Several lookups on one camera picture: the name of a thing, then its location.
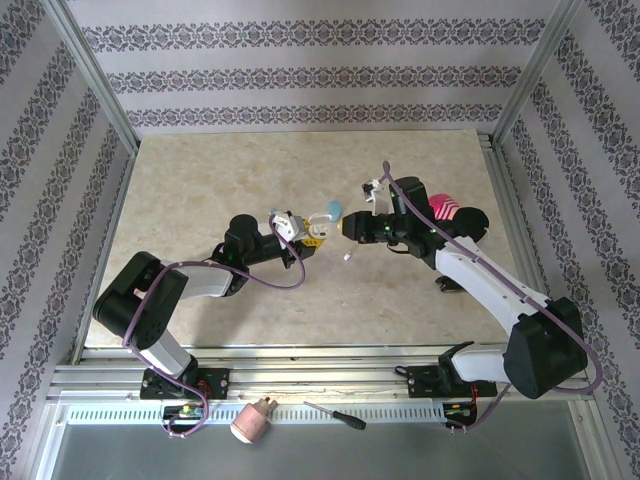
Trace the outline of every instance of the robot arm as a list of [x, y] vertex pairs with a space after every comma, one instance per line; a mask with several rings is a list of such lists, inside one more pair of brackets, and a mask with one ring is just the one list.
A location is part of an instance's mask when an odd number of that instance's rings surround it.
[[381, 212], [377, 181], [363, 185], [365, 199], [374, 200], [375, 211], [360, 211], [343, 219], [342, 233], [358, 243], [404, 244], [407, 252], [460, 285], [478, 300], [500, 323], [509, 342], [454, 347], [440, 358], [440, 391], [475, 381], [505, 382], [528, 398], [538, 398], [587, 365], [585, 352], [559, 327], [522, 299], [495, 272], [518, 285], [527, 298], [545, 305], [557, 318], [582, 338], [580, 314], [566, 298], [551, 300], [518, 282], [488, 258], [476, 245], [489, 226], [486, 215], [476, 208], [459, 209], [452, 220], [436, 221], [424, 185], [416, 177], [396, 183], [409, 201], [458, 245], [484, 259], [472, 260], [456, 245], [418, 219], [391, 188], [393, 213]]
[[[231, 220], [224, 242], [216, 246], [206, 260], [228, 269], [202, 268], [206, 266], [205, 262], [184, 262], [184, 266], [165, 273], [142, 311], [130, 341], [153, 368], [194, 388], [209, 388], [207, 375], [210, 372], [198, 368], [197, 360], [169, 333], [167, 324], [179, 300], [236, 294], [247, 282], [247, 276], [242, 273], [248, 275], [251, 265], [279, 258], [285, 268], [290, 268], [296, 261], [290, 249], [301, 260], [315, 253], [317, 242], [302, 239], [306, 230], [300, 217], [290, 212], [276, 212], [272, 222], [278, 235], [260, 233], [256, 219], [249, 215], [238, 215]], [[170, 263], [147, 252], [135, 254], [95, 303], [94, 318], [115, 335], [125, 338], [142, 298]], [[188, 391], [163, 381], [153, 369], [145, 372], [145, 383], [147, 387], [149, 383], [153, 384], [154, 388], [147, 390], [153, 390], [156, 395], [166, 394], [154, 397], [156, 399], [192, 397]]]

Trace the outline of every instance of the blue object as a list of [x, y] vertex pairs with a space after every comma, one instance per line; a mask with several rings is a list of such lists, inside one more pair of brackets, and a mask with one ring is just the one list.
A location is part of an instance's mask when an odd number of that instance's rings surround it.
[[342, 204], [337, 200], [331, 200], [327, 204], [327, 212], [331, 215], [331, 222], [337, 222], [342, 216]]

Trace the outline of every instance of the pink striped object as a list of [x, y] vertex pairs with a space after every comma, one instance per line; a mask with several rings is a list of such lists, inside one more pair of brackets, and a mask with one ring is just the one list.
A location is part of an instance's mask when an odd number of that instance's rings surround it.
[[436, 220], [452, 220], [460, 208], [460, 204], [446, 193], [431, 195], [429, 197], [429, 205], [433, 207]]

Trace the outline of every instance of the screwdriver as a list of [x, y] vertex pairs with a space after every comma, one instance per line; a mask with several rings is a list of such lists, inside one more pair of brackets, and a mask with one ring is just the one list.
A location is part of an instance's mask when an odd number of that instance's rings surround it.
[[316, 410], [320, 410], [321, 412], [328, 413], [331, 417], [341, 420], [351, 428], [355, 428], [356, 430], [364, 430], [367, 427], [367, 422], [364, 420], [360, 420], [357, 417], [352, 415], [347, 415], [346, 413], [336, 412], [335, 410], [329, 410], [327, 408], [319, 407], [318, 405], [314, 405], [313, 403], [303, 402], [306, 406], [315, 408]]

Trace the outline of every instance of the yellow object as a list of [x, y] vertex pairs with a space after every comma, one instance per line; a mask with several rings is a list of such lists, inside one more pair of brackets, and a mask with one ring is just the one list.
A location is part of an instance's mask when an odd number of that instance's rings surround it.
[[[309, 227], [311, 226], [311, 224], [309, 223], [309, 220], [307, 220], [306, 218], [304, 218], [303, 220], [304, 220], [304, 228], [307, 231], [307, 234], [309, 234]], [[303, 238], [301, 242], [307, 247], [316, 247], [317, 249], [317, 248], [320, 248], [320, 245], [324, 243], [324, 240], [319, 238]]]
[[321, 240], [319, 238], [303, 238], [301, 240], [301, 242], [306, 245], [307, 247], [316, 247], [316, 248], [320, 248], [320, 245], [322, 245], [322, 243], [324, 242], [324, 240]]

